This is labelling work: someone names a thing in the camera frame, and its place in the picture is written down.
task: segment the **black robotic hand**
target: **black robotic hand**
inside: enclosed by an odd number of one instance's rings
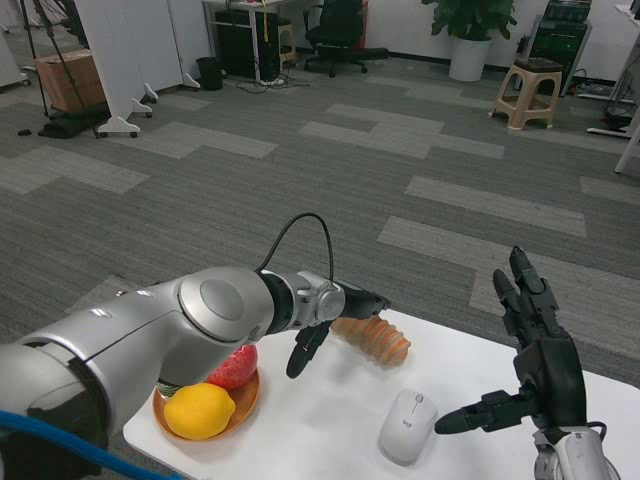
[[[493,284],[505,308],[507,333],[518,339],[513,365],[520,391],[489,393],[480,402],[445,415],[435,426],[439,434],[478,427],[492,432],[518,425],[526,416],[532,416],[538,428],[586,425],[580,359],[571,335],[556,321],[558,305],[549,283],[519,247],[514,247],[509,263],[520,291],[501,270],[494,272]]]
[[[386,310],[391,306],[391,302],[382,295],[369,292],[345,281],[336,280],[335,283],[345,293],[345,306],[340,314],[341,317],[365,320],[378,315],[382,310]],[[300,333],[296,335],[296,346],[287,364],[287,376],[289,378],[296,378],[300,375],[307,363],[313,359],[316,351],[329,335],[329,328],[332,323],[323,322],[314,327],[307,327],[300,330]]]

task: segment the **apple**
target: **apple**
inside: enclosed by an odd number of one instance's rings
[[[255,345],[245,345],[236,350],[215,372],[209,375],[207,382],[225,390],[233,390],[247,383],[257,366],[258,349]]]

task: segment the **wooden stool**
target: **wooden stool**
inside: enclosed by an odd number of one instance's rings
[[[514,75],[520,75],[522,78],[520,95],[505,97],[505,91]],[[536,98],[540,82],[544,80],[552,80],[554,83],[551,103],[549,104]],[[496,112],[506,113],[509,115],[508,127],[513,130],[522,130],[525,123],[535,118],[545,119],[547,128],[551,128],[553,126],[553,116],[558,105],[561,84],[562,65],[544,58],[516,60],[502,82],[500,93],[496,98],[496,108],[489,113],[489,116],[493,117]]]
[[[284,62],[291,62],[294,65],[298,63],[298,54],[296,52],[296,33],[293,30],[293,24],[291,20],[278,17],[278,45],[280,45],[280,39],[284,32],[289,32],[289,38],[291,39],[291,52],[283,53],[283,48],[280,49],[280,69],[282,70]]]

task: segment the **cardboard box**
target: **cardboard box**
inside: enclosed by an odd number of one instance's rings
[[[82,96],[85,107],[92,107],[106,102],[104,90],[98,77],[96,65],[89,50],[78,50],[62,54],[69,67],[78,92]],[[64,65],[57,55],[39,58],[36,68],[42,80],[42,86],[49,94],[51,105],[63,112],[79,112],[82,105],[69,81]]]

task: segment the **bread toy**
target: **bread toy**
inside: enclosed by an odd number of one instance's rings
[[[341,317],[333,322],[331,330],[382,365],[399,365],[409,354],[411,342],[395,325],[377,315],[368,320]]]

